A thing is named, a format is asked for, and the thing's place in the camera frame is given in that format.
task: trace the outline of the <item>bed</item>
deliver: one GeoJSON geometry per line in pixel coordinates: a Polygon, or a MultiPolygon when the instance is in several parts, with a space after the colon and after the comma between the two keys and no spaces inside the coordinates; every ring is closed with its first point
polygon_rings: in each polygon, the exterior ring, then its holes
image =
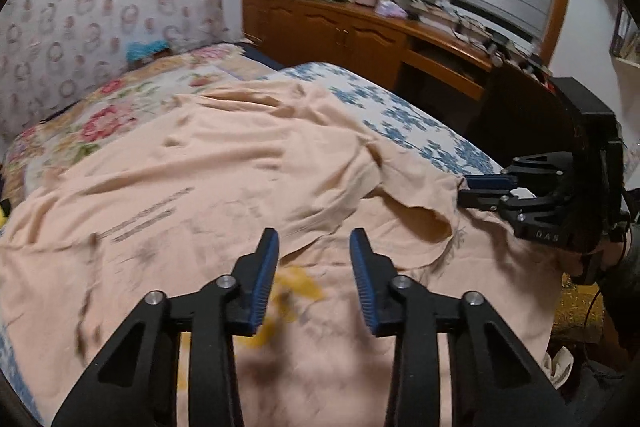
{"type": "MultiPolygon", "coordinates": [[[[216,83],[269,79],[277,64],[232,44],[218,44],[156,60],[96,90],[62,115],[26,130],[6,155],[3,198],[15,206],[42,183],[47,169],[66,169],[119,136],[174,107],[174,94],[197,94],[216,83]]],[[[400,147],[414,150],[437,168],[454,174],[492,174],[500,166],[450,128],[387,90],[331,64],[309,63],[279,72],[330,90],[348,111],[400,147]]],[[[572,307],[590,300],[567,285],[556,330],[584,318],[572,307]]],[[[601,310],[595,315],[601,320],[601,310]]],[[[0,315],[0,370],[38,418],[33,397],[20,376],[0,315]]]]}

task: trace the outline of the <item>cabinet door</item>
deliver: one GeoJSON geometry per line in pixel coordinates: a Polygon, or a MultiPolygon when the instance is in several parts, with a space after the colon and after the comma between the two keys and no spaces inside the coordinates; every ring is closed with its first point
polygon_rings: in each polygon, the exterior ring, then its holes
{"type": "Polygon", "coordinates": [[[242,0],[242,31],[257,48],[264,44],[270,0],[242,0]]]}
{"type": "Polygon", "coordinates": [[[283,66],[300,64],[298,14],[292,0],[273,0],[269,6],[264,53],[283,66]]]}
{"type": "Polygon", "coordinates": [[[344,17],[303,6],[300,9],[300,63],[328,62],[344,65],[344,17]]]}
{"type": "Polygon", "coordinates": [[[351,19],[346,38],[346,67],[389,91],[396,87],[404,33],[351,19]]]}

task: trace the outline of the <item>dark sleeve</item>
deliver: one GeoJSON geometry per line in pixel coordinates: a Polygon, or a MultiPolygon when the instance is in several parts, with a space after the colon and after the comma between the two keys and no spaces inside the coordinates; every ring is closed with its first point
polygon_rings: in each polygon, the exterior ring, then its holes
{"type": "Polygon", "coordinates": [[[622,261],[598,280],[604,306],[631,357],[640,347],[640,225],[631,225],[631,244],[622,261]]]}

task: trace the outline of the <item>peach fabric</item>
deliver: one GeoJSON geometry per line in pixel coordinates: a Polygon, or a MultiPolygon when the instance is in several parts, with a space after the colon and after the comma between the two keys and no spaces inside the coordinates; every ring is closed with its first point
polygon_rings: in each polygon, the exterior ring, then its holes
{"type": "MultiPolygon", "coordinates": [[[[561,286],[556,253],[517,240],[492,214],[458,210],[460,178],[309,83],[246,82],[179,100],[49,172],[0,239],[2,313],[47,423],[146,292],[198,290],[253,251],[264,227],[280,234],[277,284],[258,337],[235,341],[248,426],[383,423],[393,340],[364,326],[354,227],[431,290],[481,291],[542,363],[561,286]]],[[[178,408],[186,425],[183,386],[178,408]]]]}

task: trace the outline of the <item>wooden desk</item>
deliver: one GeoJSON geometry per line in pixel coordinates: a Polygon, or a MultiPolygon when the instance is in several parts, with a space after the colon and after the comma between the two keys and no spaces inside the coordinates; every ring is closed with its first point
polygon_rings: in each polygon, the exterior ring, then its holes
{"type": "Polygon", "coordinates": [[[403,64],[474,100],[492,65],[446,29],[323,0],[242,0],[244,34],[285,66],[330,62],[394,90],[403,64]]]}

